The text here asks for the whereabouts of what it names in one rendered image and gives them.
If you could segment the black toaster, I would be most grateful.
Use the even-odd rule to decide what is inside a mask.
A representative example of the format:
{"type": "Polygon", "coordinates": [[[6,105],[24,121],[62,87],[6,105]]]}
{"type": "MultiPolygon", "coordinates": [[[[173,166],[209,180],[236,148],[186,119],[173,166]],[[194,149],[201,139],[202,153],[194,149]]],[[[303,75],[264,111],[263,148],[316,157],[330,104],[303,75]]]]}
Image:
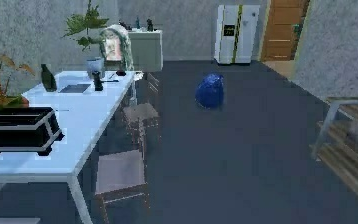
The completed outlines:
{"type": "Polygon", "coordinates": [[[48,156],[64,134],[51,107],[5,108],[0,111],[0,153],[36,152],[48,156]]]}

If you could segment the pale statue bust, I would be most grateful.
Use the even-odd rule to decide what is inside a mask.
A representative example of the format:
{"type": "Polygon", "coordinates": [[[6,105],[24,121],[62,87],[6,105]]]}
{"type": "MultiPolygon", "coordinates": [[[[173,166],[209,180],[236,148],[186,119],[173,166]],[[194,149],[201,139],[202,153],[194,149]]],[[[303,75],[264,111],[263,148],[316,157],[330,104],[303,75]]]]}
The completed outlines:
{"type": "Polygon", "coordinates": [[[121,25],[114,24],[100,32],[100,52],[106,66],[113,66],[124,71],[133,71],[131,40],[128,31],[121,25]]]}

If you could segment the orange leafed house plant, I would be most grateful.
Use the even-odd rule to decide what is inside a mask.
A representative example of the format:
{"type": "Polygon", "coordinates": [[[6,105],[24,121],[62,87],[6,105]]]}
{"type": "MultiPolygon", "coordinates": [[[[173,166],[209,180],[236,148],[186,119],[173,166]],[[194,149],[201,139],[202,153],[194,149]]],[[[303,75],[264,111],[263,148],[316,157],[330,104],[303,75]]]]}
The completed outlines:
{"type": "Polygon", "coordinates": [[[0,54],[0,110],[5,108],[26,108],[29,106],[27,98],[21,94],[15,96],[9,96],[8,90],[11,81],[11,75],[15,73],[27,73],[35,75],[34,70],[25,63],[17,65],[10,57],[5,54],[0,54]],[[7,80],[2,82],[1,74],[3,69],[8,67],[12,70],[7,80]]]}

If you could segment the blue bin bag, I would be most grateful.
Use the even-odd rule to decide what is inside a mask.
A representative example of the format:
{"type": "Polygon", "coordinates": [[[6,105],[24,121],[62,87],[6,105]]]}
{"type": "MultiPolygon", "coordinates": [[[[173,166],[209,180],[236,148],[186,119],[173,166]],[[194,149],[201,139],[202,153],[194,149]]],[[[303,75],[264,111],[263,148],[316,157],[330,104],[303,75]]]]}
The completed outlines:
{"type": "Polygon", "coordinates": [[[221,74],[206,75],[195,91],[196,102],[208,109],[220,107],[224,102],[224,77],[221,74]]]}

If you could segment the white table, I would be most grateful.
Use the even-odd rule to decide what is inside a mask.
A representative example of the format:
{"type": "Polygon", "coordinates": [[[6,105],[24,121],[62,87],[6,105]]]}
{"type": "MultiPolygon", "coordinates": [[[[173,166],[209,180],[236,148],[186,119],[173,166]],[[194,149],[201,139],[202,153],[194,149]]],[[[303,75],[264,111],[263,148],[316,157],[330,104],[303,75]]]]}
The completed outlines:
{"type": "Polygon", "coordinates": [[[134,85],[133,71],[117,78],[108,71],[102,91],[96,91],[84,71],[63,71],[56,75],[58,89],[47,92],[41,85],[23,96],[31,106],[49,106],[56,111],[64,138],[52,145],[47,157],[33,152],[0,154],[0,183],[65,182],[83,224],[93,224],[78,181],[79,173],[129,87],[134,85]],[[90,84],[84,93],[60,93],[67,85],[90,84]]]}

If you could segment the white fridge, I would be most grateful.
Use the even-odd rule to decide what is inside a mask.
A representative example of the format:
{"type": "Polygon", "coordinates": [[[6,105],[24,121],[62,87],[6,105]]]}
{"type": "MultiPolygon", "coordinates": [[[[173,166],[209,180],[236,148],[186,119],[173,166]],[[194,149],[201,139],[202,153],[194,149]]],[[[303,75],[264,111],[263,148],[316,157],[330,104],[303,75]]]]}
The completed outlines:
{"type": "Polygon", "coordinates": [[[214,59],[218,64],[252,60],[259,5],[219,5],[214,59]]]}

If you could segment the wooden shelf grey frame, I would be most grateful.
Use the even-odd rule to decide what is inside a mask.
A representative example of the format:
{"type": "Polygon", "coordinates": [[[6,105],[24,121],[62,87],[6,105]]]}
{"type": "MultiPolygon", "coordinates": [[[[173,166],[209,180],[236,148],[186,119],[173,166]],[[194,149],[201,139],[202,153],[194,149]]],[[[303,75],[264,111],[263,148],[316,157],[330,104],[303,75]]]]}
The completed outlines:
{"type": "Polygon", "coordinates": [[[312,157],[323,161],[358,196],[358,97],[328,97],[312,157]]]}

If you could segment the black pepper mill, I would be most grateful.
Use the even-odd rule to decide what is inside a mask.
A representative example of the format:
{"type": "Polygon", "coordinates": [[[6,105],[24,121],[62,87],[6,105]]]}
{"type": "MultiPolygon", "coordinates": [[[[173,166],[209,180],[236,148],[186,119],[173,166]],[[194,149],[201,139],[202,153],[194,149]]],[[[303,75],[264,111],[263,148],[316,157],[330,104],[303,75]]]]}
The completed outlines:
{"type": "Polygon", "coordinates": [[[96,91],[102,91],[103,90],[103,85],[102,85],[102,81],[100,80],[100,72],[99,71],[93,71],[92,76],[93,76],[95,90],[96,91]]]}

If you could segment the green house plant white pot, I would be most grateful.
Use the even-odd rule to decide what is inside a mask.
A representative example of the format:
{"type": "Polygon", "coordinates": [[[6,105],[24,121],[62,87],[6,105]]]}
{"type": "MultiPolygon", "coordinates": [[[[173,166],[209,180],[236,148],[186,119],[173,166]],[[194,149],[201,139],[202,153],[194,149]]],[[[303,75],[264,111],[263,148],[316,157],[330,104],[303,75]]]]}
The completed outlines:
{"type": "Polygon", "coordinates": [[[94,5],[92,0],[88,0],[83,14],[73,13],[66,18],[63,38],[70,38],[81,48],[82,52],[85,52],[93,45],[100,45],[103,42],[102,37],[93,37],[90,31],[105,28],[108,21],[108,18],[100,15],[99,6],[94,5]]]}

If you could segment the dark green bottle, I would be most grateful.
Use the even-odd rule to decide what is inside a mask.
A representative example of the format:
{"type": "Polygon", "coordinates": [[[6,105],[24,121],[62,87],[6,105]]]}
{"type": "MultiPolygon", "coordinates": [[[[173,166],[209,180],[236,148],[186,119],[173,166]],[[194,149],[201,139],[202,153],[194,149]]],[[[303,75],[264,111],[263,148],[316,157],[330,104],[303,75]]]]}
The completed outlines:
{"type": "Polygon", "coordinates": [[[45,64],[41,65],[41,80],[43,87],[47,92],[55,92],[57,90],[56,80],[45,64]]]}

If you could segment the wooden room door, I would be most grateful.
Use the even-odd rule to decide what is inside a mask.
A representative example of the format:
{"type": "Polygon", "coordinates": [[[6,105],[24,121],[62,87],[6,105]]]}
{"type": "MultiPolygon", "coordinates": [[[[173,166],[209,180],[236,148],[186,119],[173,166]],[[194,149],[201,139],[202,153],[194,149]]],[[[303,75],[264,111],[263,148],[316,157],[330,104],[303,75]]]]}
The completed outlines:
{"type": "Polygon", "coordinates": [[[270,0],[261,51],[262,61],[290,61],[296,46],[294,27],[302,22],[310,0],[270,0]]]}

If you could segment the dark flat tablet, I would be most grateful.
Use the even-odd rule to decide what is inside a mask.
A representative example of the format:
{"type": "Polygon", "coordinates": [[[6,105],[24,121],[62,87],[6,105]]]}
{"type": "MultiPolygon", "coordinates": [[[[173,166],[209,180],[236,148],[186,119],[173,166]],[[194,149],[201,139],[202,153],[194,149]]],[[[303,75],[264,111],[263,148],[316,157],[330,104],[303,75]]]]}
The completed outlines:
{"type": "Polygon", "coordinates": [[[67,85],[62,90],[60,90],[60,93],[84,93],[89,87],[90,84],[67,85]]]}

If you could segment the pale green cupboard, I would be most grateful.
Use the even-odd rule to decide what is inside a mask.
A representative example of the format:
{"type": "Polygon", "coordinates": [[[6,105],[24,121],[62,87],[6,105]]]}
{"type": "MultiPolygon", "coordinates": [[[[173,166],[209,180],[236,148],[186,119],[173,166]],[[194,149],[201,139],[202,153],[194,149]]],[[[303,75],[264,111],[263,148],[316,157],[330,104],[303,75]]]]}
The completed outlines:
{"type": "Polygon", "coordinates": [[[129,33],[133,65],[136,71],[159,72],[163,68],[161,30],[129,33]]]}

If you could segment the brown chair grey seat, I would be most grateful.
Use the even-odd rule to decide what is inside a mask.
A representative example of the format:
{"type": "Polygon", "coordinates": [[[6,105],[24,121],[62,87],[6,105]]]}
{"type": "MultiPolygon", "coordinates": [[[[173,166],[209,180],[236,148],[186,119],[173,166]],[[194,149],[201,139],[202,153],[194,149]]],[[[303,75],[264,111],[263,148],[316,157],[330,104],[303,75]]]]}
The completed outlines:
{"type": "Polygon", "coordinates": [[[123,108],[125,122],[132,134],[144,132],[146,127],[159,124],[159,80],[152,73],[137,72],[134,80],[140,81],[142,79],[147,84],[147,101],[143,104],[137,104],[136,98],[133,98],[133,103],[123,108]]]}
{"type": "Polygon", "coordinates": [[[95,188],[104,224],[110,224],[107,204],[133,197],[143,196],[149,207],[148,182],[146,177],[146,127],[141,120],[132,128],[137,132],[137,148],[99,157],[95,188]]]}

